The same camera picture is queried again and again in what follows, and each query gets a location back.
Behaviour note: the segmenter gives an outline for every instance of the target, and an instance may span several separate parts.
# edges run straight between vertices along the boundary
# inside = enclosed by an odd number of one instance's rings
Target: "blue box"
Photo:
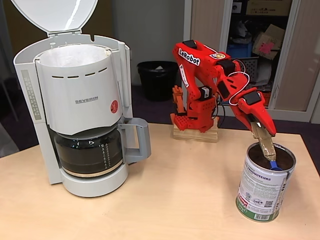
[[[233,59],[250,58],[252,52],[252,42],[248,44],[229,44],[226,48],[226,54]]]

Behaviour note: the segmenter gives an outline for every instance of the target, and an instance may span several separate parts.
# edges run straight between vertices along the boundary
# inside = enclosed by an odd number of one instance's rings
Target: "shelf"
[[[289,19],[289,16],[270,16],[270,15],[243,15],[241,13],[232,13],[231,18],[235,19]]]

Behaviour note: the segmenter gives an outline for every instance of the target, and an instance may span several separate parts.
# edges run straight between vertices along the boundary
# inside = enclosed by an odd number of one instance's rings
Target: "wooden table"
[[[320,179],[299,135],[278,133],[296,169],[278,218],[258,223],[235,204],[249,131],[218,143],[174,140],[150,124],[152,155],[118,190],[96,198],[49,185],[39,146],[0,159],[1,240],[319,240]]]

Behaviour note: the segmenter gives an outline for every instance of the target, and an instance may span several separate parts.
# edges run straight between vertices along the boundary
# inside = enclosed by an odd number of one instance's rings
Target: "wooden base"
[[[177,125],[174,124],[172,127],[171,135],[174,139],[177,140],[191,139],[198,142],[216,143],[218,142],[218,120],[218,117],[214,119],[212,128],[204,133],[194,129],[186,129],[184,131],[180,131]]]

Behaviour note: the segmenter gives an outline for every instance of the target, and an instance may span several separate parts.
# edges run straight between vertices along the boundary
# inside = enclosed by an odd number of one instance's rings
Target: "black trash bin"
[[[137,65],[145,97],[150,101],[172,98],[178,64],[173,61],[144,61]]]

